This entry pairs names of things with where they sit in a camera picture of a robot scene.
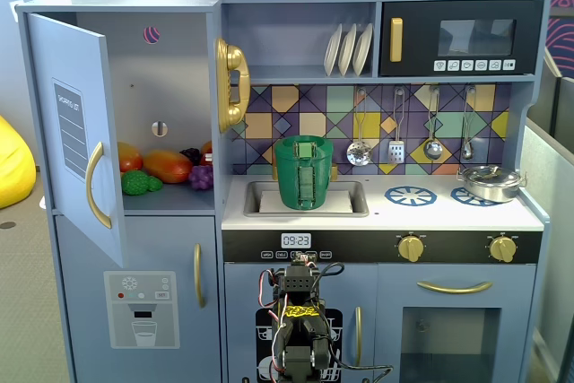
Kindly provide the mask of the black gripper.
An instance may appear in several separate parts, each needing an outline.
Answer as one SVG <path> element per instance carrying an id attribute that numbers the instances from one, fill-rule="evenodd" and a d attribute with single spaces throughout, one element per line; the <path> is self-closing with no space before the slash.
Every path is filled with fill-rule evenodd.
<path id="1" fill-rule="evenodd" d="M 290 265 L 278 271 L 278 295 L 306 294 L 313 290 L 319 275 L 317 268 L 306 265 Z"/>

